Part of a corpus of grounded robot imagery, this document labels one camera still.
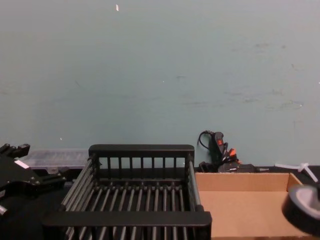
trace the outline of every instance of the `teal wall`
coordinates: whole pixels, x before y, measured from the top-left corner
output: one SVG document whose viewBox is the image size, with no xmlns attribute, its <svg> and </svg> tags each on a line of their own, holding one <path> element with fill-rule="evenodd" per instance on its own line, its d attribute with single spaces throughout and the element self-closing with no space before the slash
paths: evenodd
<svg viewBox="0 0 320 240">
<path fill-rule="evenodd" d="M 2 0 L 0 143 L 318 164 L 319 65 L 319 0 Z"/>
</svg>

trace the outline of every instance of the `black tape roll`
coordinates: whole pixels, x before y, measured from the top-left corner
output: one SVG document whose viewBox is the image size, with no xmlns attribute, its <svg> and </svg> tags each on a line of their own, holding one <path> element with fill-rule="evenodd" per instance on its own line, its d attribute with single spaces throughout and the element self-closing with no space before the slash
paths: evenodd
<svg viewBox="0 0 320 240">
<path fill-rule="evenodd" d="M 320 237 L 320 202 L 313 186 L 295 185 L 282 205 L 285 218 L 298 229 Z"/>
</svg>

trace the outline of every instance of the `orange clip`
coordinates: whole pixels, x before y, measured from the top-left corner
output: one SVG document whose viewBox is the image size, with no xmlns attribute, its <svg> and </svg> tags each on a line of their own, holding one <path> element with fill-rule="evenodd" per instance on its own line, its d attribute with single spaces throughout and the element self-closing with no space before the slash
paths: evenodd
<svg viewBox="0 0 320 240">
<path fill-rule="evenodd" d="M 234 155 L 236 155 L 236 149 L 231 148 L 229 152 L 229 156 L 234 156 Z"/>
</svg>

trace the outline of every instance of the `cardboard box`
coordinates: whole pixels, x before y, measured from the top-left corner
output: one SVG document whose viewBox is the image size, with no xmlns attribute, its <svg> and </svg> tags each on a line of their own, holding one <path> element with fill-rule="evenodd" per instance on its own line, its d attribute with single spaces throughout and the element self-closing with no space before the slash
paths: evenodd
<svg viewBox="0 0 320 240">
<path fill-rule="evenodd" d="M 301 182 L 289 173 L 196 173 L 201 204 L 212 216 L 215 240 L 317 239 L 282 214 L 288 188 Z"/>
</svg>

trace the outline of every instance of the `wire rack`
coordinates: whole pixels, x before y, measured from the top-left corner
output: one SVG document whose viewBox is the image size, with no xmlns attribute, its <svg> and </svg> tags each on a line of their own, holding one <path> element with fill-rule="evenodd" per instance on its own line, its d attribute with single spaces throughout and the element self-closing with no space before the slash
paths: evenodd
<svg viewBox="0 0 320 240">
<path fill-rule="evenodd" d="M 42 220 L 45 239 L 210 239 L 212 219 L 200 203 L 193 146 L 99 144 L 89 156 L 60 209 Z"/>
</svg>

